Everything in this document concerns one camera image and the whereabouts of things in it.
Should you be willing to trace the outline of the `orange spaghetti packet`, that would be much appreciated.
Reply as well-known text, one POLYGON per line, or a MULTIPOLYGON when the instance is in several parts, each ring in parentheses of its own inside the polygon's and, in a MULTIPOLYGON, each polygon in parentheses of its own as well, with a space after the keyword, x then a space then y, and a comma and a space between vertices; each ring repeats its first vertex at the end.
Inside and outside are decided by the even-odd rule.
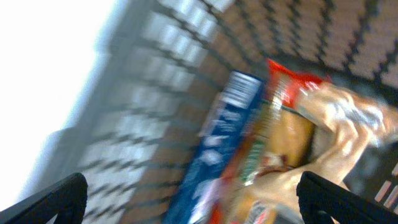
POLYGON ((300 90, 316 88, 323 79, 295 73, 271 59, 267 63, 270 79, 265 99, 220 177, 208 223, 300 221, 283 206, 253 196, 244 188, 257 178, 289 171, 307 160, 315 125, 294 110, 294 103, 300 90))

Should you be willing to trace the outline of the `blue pasta box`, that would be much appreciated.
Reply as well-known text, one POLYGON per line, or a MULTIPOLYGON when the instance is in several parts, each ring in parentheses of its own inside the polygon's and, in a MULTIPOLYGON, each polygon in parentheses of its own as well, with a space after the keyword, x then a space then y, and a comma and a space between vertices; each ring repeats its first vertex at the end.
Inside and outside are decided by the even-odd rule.
POLYGON ((200 143, 162 223, 206 223, 221 175, 257 113, 264 80, 234 70, 201 131, 200 143))

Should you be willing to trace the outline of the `beige food pouch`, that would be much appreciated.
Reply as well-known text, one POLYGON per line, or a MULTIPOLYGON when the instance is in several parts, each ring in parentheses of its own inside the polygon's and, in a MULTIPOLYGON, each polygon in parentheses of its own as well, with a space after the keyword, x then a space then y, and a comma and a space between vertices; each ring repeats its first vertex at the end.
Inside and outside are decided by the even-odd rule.
POLYGON ((281 206, 299 214, 297 186, 305 171, 339 185, 368 146, 397 140, 397 108, 330 83, 301 92, 295 109, 323 131, 315 135, 322 153, 304 166, 271 172, 243 188, 231 221, 264 223, 281 206))

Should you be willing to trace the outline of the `grey plastic basket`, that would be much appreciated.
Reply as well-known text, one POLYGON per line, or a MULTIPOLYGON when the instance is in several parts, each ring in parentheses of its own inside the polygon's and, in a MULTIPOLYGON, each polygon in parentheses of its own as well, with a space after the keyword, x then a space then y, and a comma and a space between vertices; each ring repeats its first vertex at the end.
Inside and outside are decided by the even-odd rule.
POLYGON ((397 104, 397 2, 125 1, 77 121, 28 195, 81 172, 85 223, 160 223, 232 70, 267 59, 397 104))

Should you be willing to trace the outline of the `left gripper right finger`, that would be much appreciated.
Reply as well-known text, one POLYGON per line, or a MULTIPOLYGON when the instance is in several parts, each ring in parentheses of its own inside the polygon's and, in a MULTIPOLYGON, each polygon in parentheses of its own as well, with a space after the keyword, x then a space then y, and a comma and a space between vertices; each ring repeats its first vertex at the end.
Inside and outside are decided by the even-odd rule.
POLYGON ((305 223, 382 224, 397 223, 397 215, 382 206, 305 171, 297 186, 300 214, 305 223))

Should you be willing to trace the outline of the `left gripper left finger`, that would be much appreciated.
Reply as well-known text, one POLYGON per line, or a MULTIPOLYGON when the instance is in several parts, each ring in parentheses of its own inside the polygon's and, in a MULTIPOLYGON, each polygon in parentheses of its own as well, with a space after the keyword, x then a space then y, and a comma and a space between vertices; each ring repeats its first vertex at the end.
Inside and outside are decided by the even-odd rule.
POLYGON ((81 224, 88 199, 88 184, 76 172, 1 212, 1 224, 81 224))

